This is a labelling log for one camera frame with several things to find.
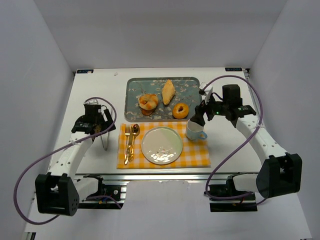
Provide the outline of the silver metal tongs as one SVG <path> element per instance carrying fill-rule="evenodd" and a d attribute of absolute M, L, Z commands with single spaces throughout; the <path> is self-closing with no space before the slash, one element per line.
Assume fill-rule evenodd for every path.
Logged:
<path fill-rule="evenodd" d="M 106 132 L 100 136 L 101 142 L 102 142 L 102 147 L 105 151 L 108 150 L 108 145 L 109 145 L 109 132 Z"/>

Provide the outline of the round twisted bread roll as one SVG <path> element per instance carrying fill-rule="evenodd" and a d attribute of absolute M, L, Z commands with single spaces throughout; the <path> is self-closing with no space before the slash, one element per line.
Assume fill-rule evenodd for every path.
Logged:
<path fill-rule="evenodd" d="M 138 99 L 139 107 L 150 111 L 158 106 L 159 98 L 156 94 L 144 94 Z"/>

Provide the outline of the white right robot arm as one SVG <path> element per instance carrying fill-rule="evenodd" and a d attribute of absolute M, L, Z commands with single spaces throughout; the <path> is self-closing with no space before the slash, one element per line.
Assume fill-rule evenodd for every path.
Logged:
<path fill-rule="evenodd" d="M 301 187 L 302 159 L 281 147 L 268 131 L 261 126 L 257 113 L 250 105 L 243 105 L 241 90 L 237 84 L 222 87 L 222 100 L 217 101 L 210 91 L 189 124 L 197 133 L 205 126 L 205 119 L 224 116 L 246 138 L 259 160 L 261 169 L 257 174 L 240 173 L 228 177 L 227 197 L 259 193 L 265 199 L 297 193 Z"/>

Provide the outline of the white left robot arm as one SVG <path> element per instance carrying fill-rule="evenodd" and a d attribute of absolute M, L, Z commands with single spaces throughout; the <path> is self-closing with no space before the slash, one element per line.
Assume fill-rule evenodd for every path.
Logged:
<path fill-rule="evenodd" d="M 104 194 L 102 177 L 89 174 L 75 179 L 75 175 L 96 134 L 106 129 L 115 130 L 112 122 L 110 111 L 97 99 L 84 103 L 84 115 L 75 121 L 71 129 L 70 146 L 62 151 L 60 158 L 46 174 L 39 174 L 35 179 L 40 213 L 73 216 L 80 202 Z"/>

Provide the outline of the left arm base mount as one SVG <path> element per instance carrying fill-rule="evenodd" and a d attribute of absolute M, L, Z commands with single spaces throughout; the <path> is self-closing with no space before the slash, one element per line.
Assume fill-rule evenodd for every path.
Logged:
<path fill-rule="evenodd" d="M 126 186 L 101 175 L 76 176 L 73 181 L 79 195 L 79 209 L 119 210 L 125 202 Z"/>

